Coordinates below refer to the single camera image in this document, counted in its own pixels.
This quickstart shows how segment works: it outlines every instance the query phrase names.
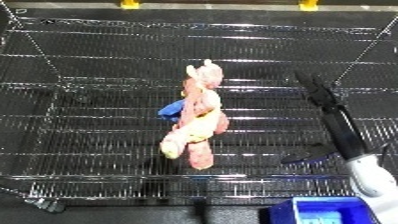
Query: black floor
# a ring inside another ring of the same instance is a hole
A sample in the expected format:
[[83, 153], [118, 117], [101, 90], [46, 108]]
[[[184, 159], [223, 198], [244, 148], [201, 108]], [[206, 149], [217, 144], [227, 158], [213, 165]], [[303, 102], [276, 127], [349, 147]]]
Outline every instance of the black floor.
[[[129, 20], [144, 22], [250, 23], [321, 27], [385, 26], [394, 13], [315, 13], [302, 12], [228, 12], [228, 11], [119, 11], [119, 10], [28, 10], [23, 16]], [[211, 207], [209, 223], [259, 223], [259, 207]], [[0, 223], [7, 224], [141, 224], [200, 223], [191, 207], [70, 207], [52, 215], [25, 205], [20, 200], [0, 195]]]

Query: wire shelf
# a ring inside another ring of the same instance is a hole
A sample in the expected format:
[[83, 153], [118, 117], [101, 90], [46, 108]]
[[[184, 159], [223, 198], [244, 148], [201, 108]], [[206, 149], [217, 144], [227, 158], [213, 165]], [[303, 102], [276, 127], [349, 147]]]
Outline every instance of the wire shelf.
[[[0, 49], [0, 177], [19, 182], [27, 197], [273, 204], [351, 195], [338, 156], [280, 164], [289, 153], [330, 142], [292, 71], [331, 82], [381, 30], [20, 21], [23, 27], [10, 23]], [[391, 40], [376, 49], [335, 91], [378, 149], [397, 132], [398, 64]], [[206, 58], [226, 74], [218, 92], [231, 126], [211, 140], [214, 167], [196, 171], [186, 155], [161, 156], [171, 123], [156, 114], [178, 99], [185, 66]], [[394, 175], [396, 161], [393, 149], [385, 164]]]

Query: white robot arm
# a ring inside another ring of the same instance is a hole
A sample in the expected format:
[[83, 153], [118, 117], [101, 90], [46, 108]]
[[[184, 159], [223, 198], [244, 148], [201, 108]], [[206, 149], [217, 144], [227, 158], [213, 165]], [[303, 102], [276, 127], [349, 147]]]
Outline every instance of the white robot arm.
[[398, 223], [398, 187], [395, 178], [379, 166], [376, 155], [347, 162], [350, 184], [381, 224]]
[[296, 73], [308, 91], [308, 99], [322, 109], [322, 122], [337, 152], [345, 160], [351, 188], [369, 206], [381, 224], [398, 224], [398, 186], [394, 176], [381, 167], [367, 148], [346, 108], [316, 76]]

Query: plastic toy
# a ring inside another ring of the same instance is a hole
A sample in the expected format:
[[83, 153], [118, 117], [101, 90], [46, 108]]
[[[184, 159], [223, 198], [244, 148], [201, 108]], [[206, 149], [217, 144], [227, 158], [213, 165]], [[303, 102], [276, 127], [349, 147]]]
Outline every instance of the plastic toy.
[[214, 91], [224, 75], [209, 59], [198, 69], [187, 66], [187, 74], [181, 93], [185, 99], [159, 111], [163, 119], [177, 122], [160, 143], [160, 149], [167, 158], [176, 159], [187, 148], [191, 166], [203, 170], [214, 163], [209, 138], [225, 132], [229, 126], [221, 111], [220, 96]]

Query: blue toy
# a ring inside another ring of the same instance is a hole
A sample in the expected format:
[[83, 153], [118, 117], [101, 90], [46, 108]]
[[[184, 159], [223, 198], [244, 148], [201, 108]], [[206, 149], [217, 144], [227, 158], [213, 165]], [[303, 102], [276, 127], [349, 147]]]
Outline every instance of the blue toy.
[[178, 100], [159, 110], [158, 115], [164, 120], [178, 122], [183, 108], [184, 100]]

